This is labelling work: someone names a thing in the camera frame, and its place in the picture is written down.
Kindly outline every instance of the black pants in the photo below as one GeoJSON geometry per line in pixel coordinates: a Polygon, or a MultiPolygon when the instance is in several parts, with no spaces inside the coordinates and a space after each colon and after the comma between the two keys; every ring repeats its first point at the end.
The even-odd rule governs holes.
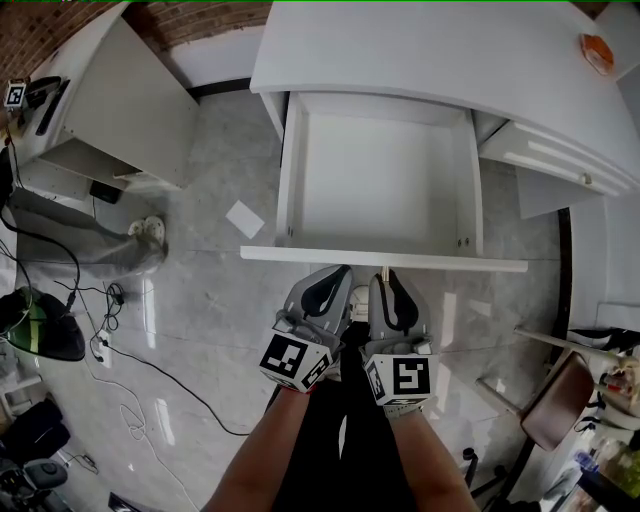
{"type": "Polygon", "coordinates": [[[368,325],[352,324],[342,340],[342,382],[325,380],[311,394],[273,510],[415,510],[391,426],[362,369],[358,346],[368,340],[368,325]]]}

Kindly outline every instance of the white paper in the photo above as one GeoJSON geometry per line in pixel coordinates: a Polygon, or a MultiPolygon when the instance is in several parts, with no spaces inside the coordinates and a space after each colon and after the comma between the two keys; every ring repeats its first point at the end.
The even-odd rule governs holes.
{"type": "Polygon", "coordinates": [[[264,221],[253,213],[242,201],[236,201],[226,215],[227,219],[249,239],[256,236],[264,221]]]}

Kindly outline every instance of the black cable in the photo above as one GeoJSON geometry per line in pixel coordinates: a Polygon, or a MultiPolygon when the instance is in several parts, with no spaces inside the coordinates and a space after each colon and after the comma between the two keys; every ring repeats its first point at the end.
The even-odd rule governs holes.
{"type": "MultiPolygon", "coordinates": [[[[55,281],[55,282],[69,289],[69,287],[66,284],[61,283],[59,281],[55,281]]],[[[124,296],[124,290],[122,286],[120,286],[118,283],[111,283],[106,291],[102,291],[102,290],[99,290],[98,288],[93,288],[93,287],[80,289],[78,293],[80,294],[80,300],[82,301],[82,304],[84,305],[84,309],[86,310],[87,314],[89,314],[89,308],[87,307],[87,303],[84,301],[84,297],[82,296],[82,291],[84,290],[95,290],[97,292],[100,292],[106,296],[106,300],[107,300],[107,312],[103,317],[102,324],[100,324],[100,327],[98,327],[98,329],[93,333],[93,336],[91,336],[91,338],[89,339],[89,349],[91,350],[91,355],[96,361],[98,361],[99,363],[102,363],[104,361],[102,356],[96,355],[95,351],[93,350],[93,340],[101,339],[100,331],[102,331],[105,328],[105,326],[111,332],[117,330],[118,327],[120,326],[117,315],[120,313],[120,311],[122,311],[122,297],[124,296]]],[[[91,320],[91,324],[95,329],[93,320],[91,320]]]]}
{"type": "Polygon", "coordinates": [[[2,220],[2,223],[4,224],[4,226],[9,231],[13,231],[14,233],[17,233],[19,235],[30,236],[31,238],[35,238],[36,240],[42,240],[43,242],[47,242],[47,243],[50,243],[50,244],[53,244],[53,245],[57,245],[58,247],[60,247],[64,251],[66,251],[67,254],[69,254],[71,259],[73,260],[73,263],[75,263],[75,265],[76,265],[76,284],[75,284],[74,291],[72,291],[69,294],[69,299],[67,300],[67,306],[65,308],[65,311],[60,316],[62,317],[64,315],[66,315],[69,311],[71,311],[71,307],[73,306],[73,303],[76,300],[76,291],[78,290],[78,287],[80,285],[80,263],[78,262],[78,258],[76,258],[76,255],[73,254],[73,252],[71,252],[71,250],[69,250],[65,245],[63,245],[60,242],[54,240],[53,238],[49,238],[49,237],[44,236],[44,235],[39,235],[38,233],[31,233],[29,231],[24,231],[23,229],[20,229],[20,228],[18,228],[16,226],[12,226],[11,224],[9,224],[6,221],[6,219],[2,215],[2,210],[0,210],[0,219],[2,220]]]}
{"type": "MultiPolygon", "coordinates": [[[[58,284],[68,288],[65,284],[58,282],[58,284]]],[[[200,398],[198,395],[196,395],[193,391],[191,391],[188,387],[186,387],[182,382],[180,382],[178,379],[176,379],[173,375],[165,372],[162,368],[159,368],[158,366],[156,366],[155,364],[152,364],[148,361],[145,361],[143,359],[140,359],[136,356],[133,356],[131,354],[125,354],[124,352],[120,352],[118,349],[113,348],[111,345],[109,345],[109,343],[106,340],[103,340],[102,338],[100,338],[98,336],[98,334],[100,333],[101,330],[104,329],[105,325],[107,325],[107,327],[109,328],[110,331],[115,331],[118,326],[118,319],[116,318],[118,313],[120,313],[120,311],[122,310],[122,304],[118,304],[116,302],[115,297],[117,296],[117,294],[120,295],[120,297],[124,296],[124,290],[122,288],[122,286],[120,286],[118,283],[111,283],[109,285],[109,287],[107,288],[106,292],[102,292],[101,290],[97,290],[101,293],[106,294],[107,296],[107,313],[104,315],[104,320],[102,321],[102,325],[94,332],[93,336],[91,337],[91,339],[89,340],[89,348],[91,350],[91,354],[93,355],[94,359],[96,361],[98,361],[99,363],[102,363],[103,358],[101,356],[96,356],[96,353],[93,350],[93,345],[91,345],[91,342],[98,338],[98,342],[102,343],[103,346],[111,349],[112,351],[116,352],[117,354],[120,354],[121,356],[124,357],[129,357],[131,359],[134,359],[136,361],[138,361],[139,363],[142,363],[146,366],[150,366],[151,368],[157,370],[158,372],[160,372],[161,374],[163,374],[165,377],[170,378],[173,382],[175,382],[178,386],[180,386],[182,389],[184,389],[187,393],[189,393],[191,396],[193,396],[196,400],[198,400],[202,405],[204,405],[209,412],[211,413],[211,415],[215,418],[215,420],[218,422],[218,424],[220,425],[220,427],[222,428],[222,430],[224,430],[225,432],[227,432],[228,434],[231,434],[232,436],[237,436],[237,437],[247,437],[249,435],[249,433],[247,434],[242,434],[239,432],[233,432],[232,430],[229,430],[224,423],[222,423],[222,420],[219,418],[219,416],[215,413],[215,411],[211,408],[211,406],[205,402],[202,398],[200,398]],[[112,307],[114,306],[114,304],[116,306],[118,306],[118,310],[115,312],[112,312],[112,307]],[[113,321],[115,321],[115,324],[113,327],[111,327],[109,325],[109,321],[110,319],[113,319],[113,321]]],[[[87,303],[84,301],[84,297],[82,296],[82,293],[80,293],[80,300],[82,300],[82,303],[84,304],[84,308],[87,311],[87,314],[89,313],[89,309],[87,308],[87,303]]]]}
{"type": "Polygon", "coordinates": [[[78,454],[78,455],[71,455],[70,453],[64,451],[62,448],[60,448],[60,451],[62,453],[64,453],[67,457],[71,457],[69,460],[64,462],[64,466],[65,467],[69,467],[71,465],[71,463],[74,460],[78,461],[78,465],[82,468],[82,469],[86,469],[87,471],[90,471],[91,473],[93,473],[94,475],[98,475],[100,474],[100,470],[98,469],[98,465],[93,461],[93,459],[91,457],[89,457],[86,453],[83,454],[78,454]],[[80,461],[84,461],[89,467],[86,467],[84,464],[82,464],[80,461]]]}
{"type": "Polygon", "coordinates": [[[18,167],[18,152],[16,151],[16,145],[13,143],[13,137],[11,137],[11,132],[9,131],[9,124],[5,127],[7,129],[7,138],[9,139],[9,143],[13,148],[13,162],[16,166],[16,181],[18,185],[24,188],[24,184],[22,183],[22,177],[20,176],[20,168],[18,167]]]}
{"type": "Polygon", "coordinates": [[[180,382],[178,379],[176,379],[173,375],[165,372],[162,368],[159,368],[158,366],[156,366],[155,364],[152,364],[148,361],[145,361],[144,359],[140,359],[136,356],[133,356],[131,354],[125,354],[124,352],[120,352],[118,349],[113,348],[111,345],[109,345],[106,341],[102,341],[102,344],[113,350],[116,354],[120,354],[121,356],[124,357],[130,357],[131,359],[135,359],[136,361],[138,361],[139,363],[142,363],[146,366],[150,366],[151,368],[159,371],[162,375],[164,375],[165,377],[169,377],[173,382],[175,382],[178,386],[180,386],[182,389],[184,389],[187,393],[189,393],[193,398],[195,398],[198,402],[200,402],[202,405],[204,405],[207,409],[209,409],[209,412],[211,413],[211,415],[216,419],[216,421],[218,422],[218,424],[220,425],[220,427],[222,428],[222,430],[224,430],[227,434],[231,434],[232,436],[237,436],[237,437],[246,437],[249,434],[242,434],[239,432],[233,432],[232,430],[229,430],[227,427],[224,426],[224,423],[222,423],[222,420],[220,420],[220,418],[218,417],[218,415],[215,413],[215,411],[211,408],[211,406],[205,402],[202,398],[200,398],[198,395],[196,395],[193,391],[191,391],[187,386],[185,386],[182,382],[180,382]]]}
{"type": "Polygon", "coordinates": [[[24,265],[20,260],[18,260],[18,258],[16,258],[11,254],[11,251],[9,250],[9,248],[7,247],[7,244],[5,244],[3,240],[0,240],[0,253],[4,254],[7,258],[16,262],[16,264],[20,267],[20,270],[22,270],[22,273],[24,274],[24,277],[27,280],[27,285],[29,286],[29,304],[27,305],[25,313],[22,316],[22,318],[18,321],[18,323],[8,328],[5,332],[0,333],[0,335],[4,336],[8,334],[8,332],[11,329],[15,329],[18,325],[20,325],[24,321],[25,318],[27,318],[29,311],[31,310],[31,305],[33,304],[33,286],[31,285],[31,279],[29,279],[29,274],[27,274],[27,269],[24,268],[24,265]]]}
{"type": "MultiPolygon", "coordinates": [[[[71,286],[67,286],[64,283],[61,283],[60,281],[53,281],[56,284],[59,284],[60,286],[64,286],[67,290],[75,290],[76,288],[72,288],[71,286]]],[[[89,290],[93,290],[95,292],[101,293],[102,295],[108,295],[107,292],[105,292],[104,290],[101,290],[100,288],[95,288],[94,286],[89,286],[88,288],[77,288],[77,290],[79,292],[88,292],[89,290]]]]}

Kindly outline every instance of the person's arm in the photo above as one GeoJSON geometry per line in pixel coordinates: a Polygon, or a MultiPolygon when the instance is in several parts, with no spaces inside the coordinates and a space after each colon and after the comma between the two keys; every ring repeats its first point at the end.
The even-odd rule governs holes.
{"type": "Polygon", "coordinates": [[[419,410],[392,419],[391,429],[418,510],[478,510],[453,458],[419,410]]]}
{"type": "Polygon", "coordinates": [[[202,512],[271,510],[308,405],[309,395],[280,390],[202,512]]]}

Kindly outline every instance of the power cord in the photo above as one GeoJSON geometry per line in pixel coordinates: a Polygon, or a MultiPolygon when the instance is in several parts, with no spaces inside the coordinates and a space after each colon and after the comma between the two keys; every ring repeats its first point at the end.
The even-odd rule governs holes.
{"type": "MultiPolygon", "coordinates": [[[[60,283],[58,281],[56,281],[56,282],[58,284],[61,284],[62,286],[65,286],[66,288],[68,288],[65,284],[60,283]]],[[[101,290],[98,290],[97,288],[95,288],[95,290],[99,291],[100,293],[105,293],[105,292],[102,292],[101,290]]],[[[169,379],[171,379],[178,386],[180,386],[187,393],[189,393],[193,398],[195,398],[198,402],[200,402],[202,405],[204,405],[208,409],[208,411],[211,413],[211,415],[215,418],[215,420],[218,422],[218,424],[220,425],[220,428],[222,428],[222,430],[224,430],[227,434],[230,434],[230,435],[236,436],[236,437],[247,437],[250,434],[250,432],[245,434],[245,433],[234,432],[233,430],[229,430],[225,426],[225,424],[222,422],[220,417],[213,410],[213,408],[207,402],[205,402],[202,398],[200,398],[198,395],[196,395],[193,391],[191,391],[187,386],[185,386],[182,382],[180,382],[177,378],[175,378],[170,373],[167,373],[162,368],[156,366],[153,363],[145,361],[144,359],[140,359],[139,357],[136,357],[136,356],[131,355],[131,354],[126,354],[125,352],[120,352],[118,349],[113,348],[109,344],[108,341],[102,339],[99,334],[100,334],[100,331],[102,331],[104,329],[105,324],[107,325],[107,328],[111,332],[115,331],[118,328],[119,323],[118,323],[118,319],[116,318],[116,316],[118,315],[118,313],[120,313],[120,311],[122,310],[122,305],[124,304],[124,290],[122,289],[122,287],[118,283],[110,284],[109,287],[107,288],[107,291],[106,291],[105,294],[107,296],[107,313],[104,315],[104,320],[103,320],[102,325],[100,326],[100,328],[95,330],[95,326],[93,324],[93,319],[91,318],[91,315],[89,314],[89,309],[87,308],[87,303],[84,301],[84,297],[82,296],[82,292],[80,292],[80,300],[82,300],[82,303],[84,304],[84,307],[85,307],[85,310],[87,312],[87,315],[89,315],[89,319],[91,320],[91,325],[93,326],[93,328],[95,330],[93,336],[89,340],[89,346],[90,346],[90,349],[91,349],[91,354],[96,359],[96,361],[98,361],[99,363],[102,363],[104,361],[104,358],[102,356],[100,356],[100,355],[97,355],[95,353],[95,351],[93,350],[93,345],[91,345],[91,343],[95,339],[98,340],[98,343],[102,344],[104,347],[107,347],[108,349],[112,350],[113,352],[115,352],[117,354],[120,354],[121,356],[134,359],[135,361],[137,361],[137,362],[139,362],[141,364],[144,364],[146,366],[149,366],[149,367],[153,368],[154,370],[160,372],[165,377],[168,377],[169,379]],[[111,302],[111,303],[109,302],[109,298],[110,297],[112,297],[112,300],[113,300],[113,302],[111,302]],[[117,311],[115,311],[115,312],[113,312],[111,310],[111,308],[112,308],[112,306],[114,304],[116,304],[117,307],[118,307],[117,311]],[[109,325],[109,320],[110,319],[113,320],[114,324],[109,325]]]]}
{"type": "Polygon", "coordinates": [[[187,393],[189,393],[198,402],[200,402],[202,405],[204,405],[209,410],[211,415],[215,418],[215,420],[218,422],[218,424],[220,425],[222,430],[224,430],[227,434],[231,434],[232,436],[236,436],[236,437],[247,437],[250,434],[250,432],[244,434],[244,433],[241,433],[241,432],[234,432],[233,430],[229,430],[224,425],[224,423],[222,423],[222,420],[220,419],[220,417],[215,413],[215,411],[211,408],[211,406],[207,402],[205,402],[202,398],[200,398],[198,395],[196,395],[193,391],[191,391],[187,386],[185,386],[182,382],[180,382],[178,379],[176,379],[173,375],[165,372],[162,368],[159,368],[155,364],[152,364],[152,363],[150,363],[148,361],[145,361],[144,359],[140,359],[140,358],[138,358],[136,356],[133,356],[131,354],[126,354],[124,352],[120,352],[118,349],[113,348],[111,345],[109,345],[109,343],[107,341],[105,341],[105,340],[100,340],[100,342],[102,343],[102,345],[104,345],[108,349],[112,350],[116,354],[120,354],[121,356],[129,357],[131,359],[134,359],[134,360],[138,361],[141,364],[144,364],[146,366],[150,366],[151,368],[157,370],[158,372],[160,372],[165,377],[169,377],[173,382],[175,382],[178,386],[180,386],[182,389],[184,389],[187,393]]]}
{"type": "MultiPolygon", "coordinates": [[[[65,287],[65,288],[67,288],[68,290],[71,289],[66,284],[61,283],[60,281],[54,281],[54,283],[57,283],[57,284],[65,287]]],[[[105,328],[105,326],[111,332],[115,331],[120,326],[120,324],[118,322],[117,315],[118,315],[118,313],[120,313],[120,311],[122,311],[122,305],[124,304],[124,289],[118,283],[111,283],[109,285],[109,287],[106,289],[106,291],[103,291],[103,290],[100,290],[100,289],[94,288],[94,287],[79,288],[78,289],[78,293],[80,295],[80,300],[82,301],[82,304],[84,305],[84,309],[87,312],[87,315],[89,316],[89,319],[91,320],[91,326],[95,330],[95,325],[93,323],[93,318],[91,318],[91,314],[89,313],[89,308],[87,307],[87,303],[84,301],[84,297],[82,296],[82,292],[83,291],[89,291],[89,290],[94,290],[94,291],[97,291],[97,292],[105,295],[106,301],[107,301],[107,312],[103,317],[102,324],[100,325],[98,330],[95,331],[93,336],[91,336],[91,338],[89,339],[89,342],[88,342],[89,343],[89,349],[91,350],[91,354],[93,355],[94,359],[96,361],[98,361],[99,363],[103,363],[104,362],[104,358],[101,355],[98,355],[98,354],[95,353],[95,351],[93,349],[93,342],[94,342],[94,340],[99,340],[100,339],[100,332],[105,328]]]]}
{"type": "Polygon", "coordinates": [[[11,137],[11,132],[9,131],[9,123],[7,123],[5,128],[7,130],[7,139],[9,139],[9,144],[11,144],[11,148],[13,149],[13,162],[16,166],[16,181],[18,182],[18,185],[24,188],[22,177],[20,176],[20,167],[18,167],[18,152],[16,151],[16,145],[13,143],[13,137],[11,137]]]}
{"type": "Polygon", "coordinates": [[[0,336],[4,337],[9,333],[9,331],[18,327],[18,325],[24,322],[24,319],[27,318],[27,315],[31,310],[31,306],[33,305],[33,287],[31,286],[31,279],[29,279],[29,274],[27,274],[27,270],[24,268],[24,265],[22,264],[21,261],[19,261],[15,256],[11,254],[11,251],[9,251],[9,248],[4,243],[3,240],[0,240],[0,253],[4,254],[10,260],[13,260],[16,262],[18,267],[20,267],[20,270],[22,270],[22,273],[24,274],[24,277],[27,280],[27,284],[29,285],[29,305],[25,309],[24,314],[22,315],[22,318],[20,320],[18,320],[14,325],[6,329],[4,332],[0,333],[0,336]]]}
{"type": "Polygon", "coordinates": [[[39,235],[38,233],[31,233],[29,231],[24,231],[23,229],[20,229],[20,228],[18,228],[16,226],[12,226],[11,224],[9,224],[6,221],[6,219],[2,215],[2,210],[0,210],[0,220],[2,220],[2,223],[4,224],[4,226],[9,231],[13,231],[14,233],[17,233],[19,235],[29,236],[31,238],[35,238],[36,240],[42,240],[43,242],[47,242],[47,243],[50,243],[50,244],[53,244],[53,245],[57,245],[58,247],[63,249],[71,257],[71,259],[73,260],[73,263],[76,266],[76,278],[75,278],[75,286],[74,286],[73,290],[71,291],[71,293],[69,294],[69,298],[67,299],[67,305],[65,307],[65,310],[62,313],[62,315],[60,315],[60,316],[62,317],[64,315],[66,315],[69,311],[71,311],[71,308],[73,307],[73,303],[76,300],[76,291],[78,290],[78,287],[80,285],[80,263],[78,262],[78,258],[76,258],[76,255],[73,254],[73,252],[71,252],[71,250],[69,250],[65,245],[63,245],[60,242],[54,240],[53,238],[49,238],[48,236],[44,236],[44,235],[39,235]]]}
{"type": "MultiPolygon", "coordinates": [[[[21,188],[25,188],[24,184],[22,183],[22,177],[20,176],[20,167],[18,166],[18,151],[16,150],[16,145],[14,144],[13,138],[11,137],[11,132],[9,131],[9,125],[8,124],[6,126],[6,129],[7,129],[7,138],[9,139],[9,143],[11,144],[11,148],[13,149],[13,161],[14,161],[14,164],[15,164],[15,167],[16,167],[16,182],[18,183],[18,185],[21,188]]],[[[78,286],[80,285],[80,263],[78,263],[78,258],[76,258],[76,255],[73,254],[73,252],[71,252],[71,250],[69,250],[65,245],[63,245],[60,242],[54,240],[53,238],[49,238],[48,236],[40,235],[38,233],[31,233],[29,231],[24,231],[24,230],[18,228],[17,226],[12,226],[2,216],[2,208],[1,207],[0,207],[0,219],[2,220],[2,223],[4,224],[4,226],[9,231],[13,231],[14,233],[17,233],[17,234],[20,234],[20,235],[30,236],[31,238],[35,238],[36,240],[41,240],[43,242],[47,242],[47,243],[50,243],[50,244],[53,244],[53,245],[57,245],[58,247],[63,249],[71,257],[71,260],[73,261],[73,263],[76,266],[76,284],[75,284],[75,289],[72,290],[71,293],[69,294],[69,298],[67,299],[67,305],[65,307],[64,312],[62,313],[62,315],[60,315],[60,317],[62,318],[64,315],[69,313],[69,311],[71,311],[71,308],[73,307],[73,303],[76,300],[76,292],[78,290],[78,286]]]]}
{"type": "Polygon", "coordinates": [[[60,457],[64,461],[64,467],[65,468],[69,468],[69,466],[71,466],[71,463],[74,460],[77,460],[78,461],[78,465],[82,469],[86,469],[87,471],[93,473],[94,475],[99,475],[100,474],[100,470],[98,469],[98,465],[86,453],[81,453],[81,454],[78,454],[78,455],[71,455],[70,453],[67,453],[66,451],[64,451],[62,448],[60,448],[59,451],[64,453],[67,457],[70,457],[67,460],[64,460],[63,457],[60,457]]]}
{"type": "Polygon", "coordinates": [[[144,410],[142,409],[142,405],[140,404],[140,399],[138,398],[138,395],[136,395],[133,391],[131,391],[128,387],[123,386],[122,384],[120,384],[119,382],[115,382],[112,380],[105,380],[105,379],[100,379],[98,377],[96,377],[93,372],[91,371],[91,367],[89,366],[89,363],[87,362],[87,360],[84,360],[84,364],[87,366],[87,370],[89,371],[89,375],[91,375],[91,377],[93,378],[93,380],[95,380],[96,382],[101,382],[103,384],[109,384],[111,386],[116,386],[119,387],[120,389],[124,389],[127,393],[129,393],[131,396],[133,396],[133,398],[136,401],[136,404],[138,405],[138,409],[140,411],[140,416],[138,416],[135,412],[133,412],[133,410],[126,404],[120,404],[120,416],[122,417],[122,420],[125,422],[125,424],[127,425],[127,428],[129,429],[129,435],[135,440],[135,441],[142,441],[143,439],[147,441],[147,443],[149,443],[149,447],[151,448],[151,451],[153,452],[153,456],[156,458],[156,460],[162,465],[162,467],[164,469],[167,470],[167,472],[175,479],[176,482],[178,482],[178,484],[180,485],[180,487],[182,487],[182,491],[184,492],[184,495],[187,497],[187,499],[189,500],[189,503],[191,503],[191,506],[193,507],[193,509],[198,512],[200,510],[200,508],[198,508],[196,506],[196,504],[193,502],[193,500],[191,499],[191,496],[189,496],[189,493],[187,492],[187,488],[184,486],[184,484],[182,483],[182,480],[180,480],[173,471],[171,471],[167,465],[162,462],[162,460],[160,460],[160,457],[158,457],[158,454],[156,453],[156,449],[153,446],[153,443],[151,442],[151,439],[149,439],[149,437],[147,436],[147,419],[144,415],[144,410]],[[125,411],[128,411],[129,414],[131,414],[131,416],[133,417],[134,421],[130,421],[125,417],[125,411]],[[141,432],[142,434],[140,435],[140,437],[136,436],[137,432],[141,432]]]}

